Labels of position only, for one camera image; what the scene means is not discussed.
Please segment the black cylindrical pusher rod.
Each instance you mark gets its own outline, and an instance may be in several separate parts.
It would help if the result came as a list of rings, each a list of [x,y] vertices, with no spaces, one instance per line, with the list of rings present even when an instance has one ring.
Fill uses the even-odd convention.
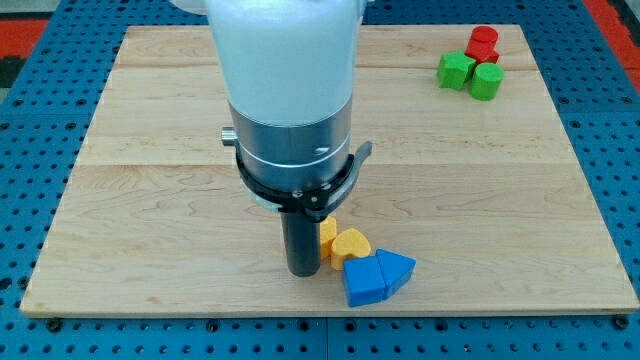
[[[320,268],[320,227],[300,213],[282,213],[281,224],[289,271],[309,277]]]

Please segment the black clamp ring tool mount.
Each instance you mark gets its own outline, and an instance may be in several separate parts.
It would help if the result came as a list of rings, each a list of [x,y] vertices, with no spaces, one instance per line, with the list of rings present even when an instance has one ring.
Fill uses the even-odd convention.
[[[300,213],[311,222],[321,222],[349,196],[372,150],[373,143],[365,141],[354,154],[348,155],[334,178],[310,190],[276,190],[253,177],[239,155],[236,155],[236,165],[246,191],[258,205],[273,212]]]

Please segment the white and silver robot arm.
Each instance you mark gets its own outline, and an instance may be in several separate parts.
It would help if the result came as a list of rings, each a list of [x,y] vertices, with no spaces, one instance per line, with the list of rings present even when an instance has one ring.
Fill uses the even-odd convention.
[[[372,152],[350,150],[359,28],[356,0],[193,0],[215,40],[248,193],[281,216],[287,265],[299,277],[320,266],[319,225],[347,198]]]

